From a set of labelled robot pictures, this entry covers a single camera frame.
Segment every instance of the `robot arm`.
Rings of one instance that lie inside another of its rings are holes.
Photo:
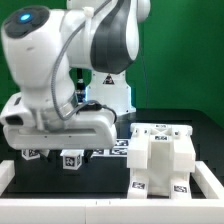
[[[5,57],[21,89],[19,95],[10,98],[0,118],[13,148],[55,149],[57,145],[58,149],[93,149],[111,148],[115,143],[111,111],[100,107],[75,113],[68,121],[61,120],[51,90],[52,71],[56,67],[55,95],[60,111],[66,116],[79,106],[69,67],[118,73],[137,56],[138,1],[100,3],[99,7],[92,3],[94,16],[89,16],[88,10],[83,13],[79,9],[64,11],[31,6],[16,11],[4,22]],[[60,63],[55,65],[58,55]]]

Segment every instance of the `blue indicator light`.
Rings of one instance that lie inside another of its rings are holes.
[[[29,13],[23,14],[20,16],[21,22],[28,22],[31,19],[31,15]]]

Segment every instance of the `cable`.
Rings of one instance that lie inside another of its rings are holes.
[[[116,121],[117,121],[117,114],[116,114],[115,110],[110,108],[110,107],[108,107],[107,105],[103,105],[102,108],[107,109],[107,110],[111,111],[114,114],[114,123],[116,123]]]
[[[148,75],[147,75],[147,70],[146,70],[145,59],[144,59],[144,54],[143,54],[141,42],[139,43],[139,48],[140,48],[140,52],[141,52],[141,61],[142,61],[144,78],[145,78],[146,108],[149,108],[149,80],[148,80]]]
[[[99,8],[97,8],[94,12],[94,16],[96,16],[106,5],[108,5],[112,0],[107,0],[105,1],[102,5],[99,6]],[[57,115],[59,116],[59,118],[63,121],[67,121],[69,120],[75,113],[77,113],[80,109],[84,108],[85,106],[89,105],[89,104],[99,104],[99,102],[95,101],[95,100],[91,100],[91,101],[87,101],[84,102],[83,104],[77,106],[73,111],[71,111],[68,115],[64,116],[61,111],[60,108],[58,106],[57,103],[57,97],[56,97],[56,76],[57,76],[57,72],[59,69],[59,66],[61,64],[61,61],[64,57],[64,54],[66,53],[71,41],[73,40],[73,38],[85,27],[85,21],[83,23],[80,24],[80,26],[74,30],[72,32],[72,34],[69,36],[69,38],[67,39],[67,41],[65,42],[60,54],[57,57],[57,60],[54,64],[53,67],[53,72],[52,72],[52,78],[51,78],[51,94],[52,94],[52,100],[53,100],[53,105],[55,108],[55,111],[57,113]]]

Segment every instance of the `green backdrop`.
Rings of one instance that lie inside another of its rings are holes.
[[[224,127],[224,0],[151,0],[139,25],[141,57],[127,71],[137,108],[203,111]],[[65,8],[65,0],[0,0],[0,22],[26,5]],[[18,91],[0,47],[0,106]]]

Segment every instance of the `white cube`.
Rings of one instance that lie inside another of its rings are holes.
[[[78,170],[82,165],[82,151],[66,150],[63,154],[63,169]]]
[[[40,154],[33,149],[24,149],[22,150],[22,157],[25,160],[38,159],[40,158]]]

